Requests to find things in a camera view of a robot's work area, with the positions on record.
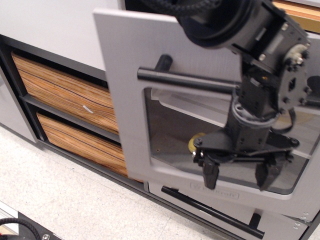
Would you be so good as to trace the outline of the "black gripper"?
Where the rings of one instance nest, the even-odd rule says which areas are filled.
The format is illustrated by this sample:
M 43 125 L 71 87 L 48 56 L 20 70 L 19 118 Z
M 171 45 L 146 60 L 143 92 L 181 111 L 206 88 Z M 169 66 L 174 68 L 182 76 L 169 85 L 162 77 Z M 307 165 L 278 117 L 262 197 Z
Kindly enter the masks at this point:
M 193 162 L 202 167 L 205 187 L 216 188 L 220 164 L 244 161 L 263 162 L 256 165 L 255 179 L 260 191 L 268 190 L 284 167 L 280 157 L 300 145 L 286 130 L 272 128 L 278 118 L 278 113 L 259 118 L 232 100 L 225 127 L 193 141 Z

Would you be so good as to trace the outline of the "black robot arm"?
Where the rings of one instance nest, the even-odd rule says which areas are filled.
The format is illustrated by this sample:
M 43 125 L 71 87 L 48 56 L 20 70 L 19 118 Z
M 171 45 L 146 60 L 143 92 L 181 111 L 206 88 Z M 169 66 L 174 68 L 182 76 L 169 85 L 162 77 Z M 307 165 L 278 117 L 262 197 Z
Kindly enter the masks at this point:
M 267 190 L 279 176 L 299 141 L 275 129 L 282 114 L 296 121 L 295 106 L 306 103 L 307 33 L 270 0 L 147 0 L 158 13 L 177 19 L 185 35 L 204 48 L 227 48 L 241 55 L 242 77 L 232 93 L 222 130 L 194 140 L 193 160 L 204 184 L 213 190 L 219 166 L 256 163 L 255 178 Z

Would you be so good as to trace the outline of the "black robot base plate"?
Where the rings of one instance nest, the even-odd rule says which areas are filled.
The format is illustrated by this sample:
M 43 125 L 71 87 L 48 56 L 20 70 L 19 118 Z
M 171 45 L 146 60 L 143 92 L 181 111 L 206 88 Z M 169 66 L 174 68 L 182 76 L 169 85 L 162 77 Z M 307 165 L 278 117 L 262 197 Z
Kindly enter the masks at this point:
M 1 240 L 63 240 L 60 236 L 24 214 L 0 214 Z

